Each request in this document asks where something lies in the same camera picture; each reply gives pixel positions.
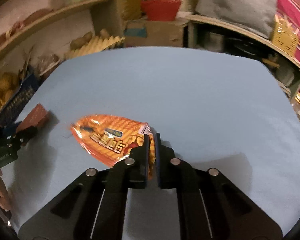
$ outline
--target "gray cushion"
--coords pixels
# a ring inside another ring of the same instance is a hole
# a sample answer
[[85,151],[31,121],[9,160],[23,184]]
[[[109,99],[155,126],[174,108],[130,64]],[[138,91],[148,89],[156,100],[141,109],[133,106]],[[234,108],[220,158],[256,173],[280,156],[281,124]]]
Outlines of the gray cushion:
[[277,0],[199,0],[196,11],[269,38],[274,26]]

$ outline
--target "shelf board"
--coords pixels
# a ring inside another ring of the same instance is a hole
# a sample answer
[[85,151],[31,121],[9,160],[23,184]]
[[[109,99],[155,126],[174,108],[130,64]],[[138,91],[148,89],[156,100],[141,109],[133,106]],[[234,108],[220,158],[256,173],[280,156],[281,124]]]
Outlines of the shelf board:
[[285,51],[283,51],[279,47],[275,46],[270,40],[267,40],[267,39],[255,34],[255,33],[252,33],[244,28],[238,27],[237,25],[233,25],[231,23],[227,23],[227,22],[215,19],[215,18],[206,17],[206,16],[202,16],[202,15],[189,15],[189,16],[186,16],[186,19],[192,20],[194,22],[207,23],[207,24],[219,26],[219,27],[222,27],[222,28],[225,28],[225,29],[237,32],[237,33],[241,33],[249,38],[252,38],[256,41],[263,43],[264,45],[266,45],[266,46],[270,47],[271,49],[275,50],[276,52],[280,53],[282,56],[287,58],[289,61],[291,61],[294,65],[296,65],[300,69],[300,62],[295,57],[291,57]]
[[20,32],[11,36],[10,39],[8,39],[4,44],[0,46],[0,60],[16,45],[24,41],[33,33],[39,31],[43,27],[53,22],[56,22],[58,20],[61,20],[71,14],[86,10],[96,4],[107,2],[107,1],[109,0],[88,0],[88,1],[75,3],[67,7],[64,7],[62,9],[59,9],[57,11],[53,11],[45,15],[44,17],[32,22],[31,24],[23,28]]

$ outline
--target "light blue tabletop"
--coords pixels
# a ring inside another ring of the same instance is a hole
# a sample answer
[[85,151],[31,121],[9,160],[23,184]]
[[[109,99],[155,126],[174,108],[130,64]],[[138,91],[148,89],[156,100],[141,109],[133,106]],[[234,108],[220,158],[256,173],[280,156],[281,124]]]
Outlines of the light blue tabletop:
[[[61,64],[19,120],[37,103],[55,118],[3,168],[16,231],[87,168],[107,168],[69,131],[93,113],[148,122],[195,168],[218,168],[284,235],[300,217],[300,124],[257,61],[182,48],[104,51]],[[123,239],[178,240],[178,228],[174,191],[155,180],[129,191]]]

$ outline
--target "small brown box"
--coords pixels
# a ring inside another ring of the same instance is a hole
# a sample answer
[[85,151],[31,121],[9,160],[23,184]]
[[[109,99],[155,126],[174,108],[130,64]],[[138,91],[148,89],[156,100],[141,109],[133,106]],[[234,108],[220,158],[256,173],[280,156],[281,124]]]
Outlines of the small brown box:
[[16,132],[22,131],[30,126],[41,128],[48,120],[48,112],[41,104],[37,104],[34,109],[26,116],[26,118],[19,124]]
[[139,19],[127,22],[124,31],[126,47],[184,46],[184,29],[189,20],[176,18],[171,22]]

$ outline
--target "orange snack bag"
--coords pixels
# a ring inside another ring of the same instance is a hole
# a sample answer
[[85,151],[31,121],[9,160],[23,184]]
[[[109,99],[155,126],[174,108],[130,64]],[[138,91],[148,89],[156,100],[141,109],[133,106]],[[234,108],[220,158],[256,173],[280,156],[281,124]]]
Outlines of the orange snack bag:
[[94,114],[84,116],[71,127],[76,140],[89,154],[112,167],[129,156],[132,148],[143,145],[144,134],[150,138],[149,166],[155,161],[154,138],[147,123],[124,117]]

